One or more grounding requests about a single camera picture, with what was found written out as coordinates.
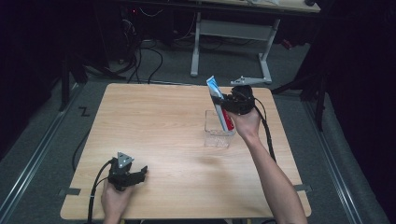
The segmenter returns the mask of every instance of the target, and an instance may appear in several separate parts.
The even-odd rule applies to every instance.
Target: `transparent cup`
[[[228,147],[235,135],[235,131],[224,132],[219,116],[215,110],[205,112],[205,146]]]

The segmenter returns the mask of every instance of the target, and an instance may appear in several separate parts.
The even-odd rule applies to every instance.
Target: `metal track on floor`
[[[305,112],[311,118],[310,121],[312,126],[314,126],[319,142],[322,145],[322,153],[326,161],[326,166],[329,169],[335,189],[338,193],[338,196],[340,197],[342,205],[344,206],[349,223],[361,224],[361,215],[359,214],[359,211],[353,202],[349,188],[347,187],[347,184],[338,169],[334,157],[332,156],[332,151],[326,141],[325,135],[323,132],[318,130],[318,126],[315,123],[315,110],[309,102],[303,102],[303,107]]]
[[[71,90],[71,97],[69,104],[60,111],[56,116],[54,121],[51,123],[37,148],[32,158],[27,163],[26,167],[23,169],[21,175],[19,176],[17,182],[15,183],[12,190],[9,192],[7,198],[0,207],[0,223],[6,224],[11,217],[15,207],[17,206],[19,200],[21,199],[23,193],[26,191],[29,183],[35,176],[35,173],[40,166],[41,162],[44,160],[47,152],[49,151],[50,141],[52,137],[56,134],[62,121],[64,120],[70,105],[73,104],[74,100],[81,93],[83,86],[75,84]]]

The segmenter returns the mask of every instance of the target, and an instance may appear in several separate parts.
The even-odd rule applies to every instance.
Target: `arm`
[[[307,223],[297,192],[260,140],[260,117],[256,109],[246,115],[228,114],[247,144],[276,223]]]
[[[114,185],[105,180],[102,193],[102,207],[105,212],[104,224],[119,224],[121,216],[128,205],[134,186],[125,191],[118,191]]]

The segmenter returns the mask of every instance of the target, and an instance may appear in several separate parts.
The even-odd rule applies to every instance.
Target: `person's left hand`
[[[134,186],[127,187],[124,191],[116,190],[114,185],[104,181],[102,193],[102,207],[105,212],[104,224],[118,224],[128,205]]]

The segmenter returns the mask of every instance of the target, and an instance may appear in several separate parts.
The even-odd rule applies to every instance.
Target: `toothpaste tube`
[[[209,93],[213,97],[219,97],[221,99],[224,99],[218,84],[216,83],[215,77],[210,77],[207,81],[207,86],[209,87]],[[234,128],[233,126],[233,121],[231,120],[230,116],[228,116],[227,111],[225,109],[221,108],[221,105],[215,104],[216,112],[219,116],[219,120],[221,123],[221,127],[224,132],[231,132]]]

